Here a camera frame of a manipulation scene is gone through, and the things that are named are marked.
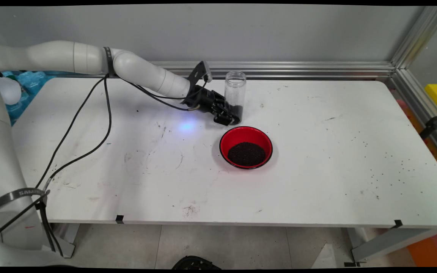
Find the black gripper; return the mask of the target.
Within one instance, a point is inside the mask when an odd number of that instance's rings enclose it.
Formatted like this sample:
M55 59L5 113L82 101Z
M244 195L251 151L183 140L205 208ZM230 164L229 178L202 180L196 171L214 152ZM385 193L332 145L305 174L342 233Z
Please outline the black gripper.
M219 93L199 85L190 88L190 111L197 110L214 114L214 122L224 126L241 122L241 108L230 108Z

